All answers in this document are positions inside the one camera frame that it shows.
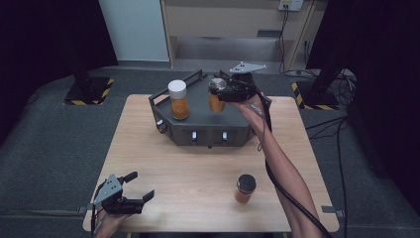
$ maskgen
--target yellow and black tape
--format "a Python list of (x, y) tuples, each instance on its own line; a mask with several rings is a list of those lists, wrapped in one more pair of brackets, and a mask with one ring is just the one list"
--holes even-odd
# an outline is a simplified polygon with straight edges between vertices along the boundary
[(102, 96), (98, 100), (64, 100), (64, 104), (66, 105), (99, 105), (105, 101), (106, 96), (108, 96), (109, 91), (111, 90), (111, 86), (114, 83), (114, 79), (109, 79), (104, 91), (102, 92)]
[(296, 97), (297, 105), (300, 109), (315, 109), (315, 110), (339, 110), (338, 105), (309, 105), (306, 104), (303, 100), (302, 95), (300, 94), (300, 90), (297, 87), (297, 84), (293, 82), (291, 84), (291, 87), (293, 88), (294, 95)]

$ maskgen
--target wooden table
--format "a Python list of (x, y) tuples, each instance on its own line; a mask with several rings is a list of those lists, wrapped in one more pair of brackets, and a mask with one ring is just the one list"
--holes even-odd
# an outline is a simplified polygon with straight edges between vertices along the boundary
[[(271, 97), (273, 134), (307, 182), (321, 222), (329, 231), (339, 228), (318, 164), (296, 103), (291, 97)], [(148, 95), (128, 97), (98, 184), (111, 174), (121, 177), (137, 171), (124, 183), (123, 195), (137, 199), (154, 189), (142, 214), (121, 227), (132, 232), (287, 232), (284, 211), (269, 180), (259, 140), (244, 147), (178, 147), (155, 126)], [(251, 200), (235, 200), (242, 174), (257, 180)], [(83, 228), (90, 230), (90, 212)]]

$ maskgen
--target forearm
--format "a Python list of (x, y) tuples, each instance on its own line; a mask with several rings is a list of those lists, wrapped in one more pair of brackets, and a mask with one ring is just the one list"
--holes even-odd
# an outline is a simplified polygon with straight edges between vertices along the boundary
[[(285, 155), (274, 136), (268, 130), (265, 121), (258, 114), (251, 114), (249, 121), (262, 142), (265, 159), (281, 186), (287, 190), (299, 203), (308, 209), (316, 218), (315, 209), (309, 189), (299, 171)], [(320, 237), (320, 231), (312, 222), (295, 207), (282, 193), (277, 191), (278, 198), (289, 220), (293, 237)]]

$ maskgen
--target wall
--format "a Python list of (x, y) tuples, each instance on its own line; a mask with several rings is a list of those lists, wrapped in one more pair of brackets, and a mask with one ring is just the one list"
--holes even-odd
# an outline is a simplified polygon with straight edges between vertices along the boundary
[(118, 60), (169, 61), (158, 0), (100, 0)]

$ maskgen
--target plastic jar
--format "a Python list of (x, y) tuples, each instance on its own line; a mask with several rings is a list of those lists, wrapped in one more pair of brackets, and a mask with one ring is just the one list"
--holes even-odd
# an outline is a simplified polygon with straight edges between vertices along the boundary
[(189, 115), (188, 101), (186, 100), (186, 83), (182, 80), (173, 80), (167, 85), (170, 96), (172, 117), (182, 120)]

